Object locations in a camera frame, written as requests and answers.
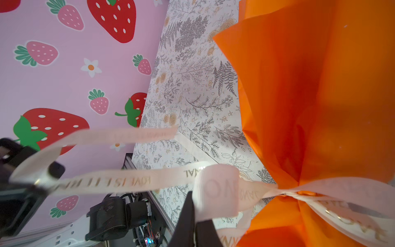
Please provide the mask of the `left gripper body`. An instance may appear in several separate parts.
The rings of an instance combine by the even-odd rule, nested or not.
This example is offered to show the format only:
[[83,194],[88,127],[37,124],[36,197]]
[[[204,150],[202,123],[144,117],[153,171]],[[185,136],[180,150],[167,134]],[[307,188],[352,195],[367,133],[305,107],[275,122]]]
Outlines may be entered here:
[[19,234],[49,195],[34,181],[18,181],[15,176],[25,171],[37,151],[7,138],[1,139],[1,237]]

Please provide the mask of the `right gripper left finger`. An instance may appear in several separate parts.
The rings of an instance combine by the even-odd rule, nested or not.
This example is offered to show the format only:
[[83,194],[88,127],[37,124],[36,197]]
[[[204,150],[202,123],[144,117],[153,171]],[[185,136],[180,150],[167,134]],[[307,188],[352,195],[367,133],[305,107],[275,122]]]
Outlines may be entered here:
[[189,191],[168,247],[194,247],[195,209]]

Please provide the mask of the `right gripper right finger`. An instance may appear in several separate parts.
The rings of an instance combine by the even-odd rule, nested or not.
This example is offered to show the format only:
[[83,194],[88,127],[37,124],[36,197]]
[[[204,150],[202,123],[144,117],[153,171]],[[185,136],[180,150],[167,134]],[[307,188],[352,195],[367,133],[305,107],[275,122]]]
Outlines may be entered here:
[[196,247],[223,247],[213,221],[198,222],[195,226]]

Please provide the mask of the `orange wrapping paper sheet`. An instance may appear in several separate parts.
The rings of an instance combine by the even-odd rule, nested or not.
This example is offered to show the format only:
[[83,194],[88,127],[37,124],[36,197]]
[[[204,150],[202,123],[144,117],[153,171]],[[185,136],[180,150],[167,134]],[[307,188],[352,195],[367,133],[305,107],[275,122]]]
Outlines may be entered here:
[[215,37],[242,130],[280,189],[395,177],[394,1],[241,1]]

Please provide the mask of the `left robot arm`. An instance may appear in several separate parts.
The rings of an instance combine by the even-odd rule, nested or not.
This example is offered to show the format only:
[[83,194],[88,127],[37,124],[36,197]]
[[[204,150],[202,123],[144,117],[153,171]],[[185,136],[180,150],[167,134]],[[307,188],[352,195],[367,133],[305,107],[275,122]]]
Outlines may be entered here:
[[[10,180],[16,168],[35,153],[32,148],[1,139],[1,237],[16,236],[49,195],[45,188]],[[80,219],[33,245],[88,247],[132,232],[136,246],[156,247],[155,238],[148,232],[152,215],[150,202],[139,200],[131,193],[127,196],[130,203],[125,201],[125,196],[106,196]]]

